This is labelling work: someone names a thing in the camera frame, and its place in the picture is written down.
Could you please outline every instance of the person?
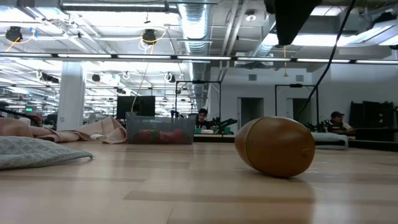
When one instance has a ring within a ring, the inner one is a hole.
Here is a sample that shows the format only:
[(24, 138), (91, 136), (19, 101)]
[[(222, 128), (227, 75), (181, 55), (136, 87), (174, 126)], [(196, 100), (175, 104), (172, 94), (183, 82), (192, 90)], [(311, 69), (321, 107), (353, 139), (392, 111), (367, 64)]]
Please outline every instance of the person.
[(339, 111), (333, 112), (331, 115), (330, 125), (328, 132), (336, 134), (352, 133), (354, 128), (343, 121), (344, 114)]
[(196, 123), (196, 128), (200, 129), (213, 129), (213, 125), (211, 122), (206, 120), (207, 110), (202, 108), (199, 110), (199, 115)]

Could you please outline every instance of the column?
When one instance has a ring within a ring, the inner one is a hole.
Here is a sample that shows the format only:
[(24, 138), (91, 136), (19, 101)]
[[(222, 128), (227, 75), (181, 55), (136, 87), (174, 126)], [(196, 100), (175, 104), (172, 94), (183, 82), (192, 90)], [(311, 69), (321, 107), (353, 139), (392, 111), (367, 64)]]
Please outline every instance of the column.
[(86, 71), (81, 62), (63, 62), (57, 131), (83, 125)]

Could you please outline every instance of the clear plastic bin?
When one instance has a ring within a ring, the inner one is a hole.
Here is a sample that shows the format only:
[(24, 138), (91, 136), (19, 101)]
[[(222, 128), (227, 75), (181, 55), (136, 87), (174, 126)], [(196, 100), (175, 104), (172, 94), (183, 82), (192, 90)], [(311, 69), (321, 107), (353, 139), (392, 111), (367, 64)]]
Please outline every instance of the clear plastic bin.
[(127, 141), (130, 144), (192, 144), (195, 120), (158, 118), (127, 112)]

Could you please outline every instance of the beige blanket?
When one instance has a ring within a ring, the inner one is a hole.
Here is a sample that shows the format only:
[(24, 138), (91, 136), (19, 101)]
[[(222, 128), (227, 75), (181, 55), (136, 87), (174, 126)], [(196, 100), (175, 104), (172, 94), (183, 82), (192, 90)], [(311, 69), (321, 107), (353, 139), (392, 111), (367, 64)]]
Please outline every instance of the beige blanket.
[(126, 141), (126, 130), (112, 117), (80, 127), (76, 131), (54, 131), (28, 126), (17, 119), (0, 118), (0, 136), (24, 136), (53, 142), (102, 141), (108, 144)]

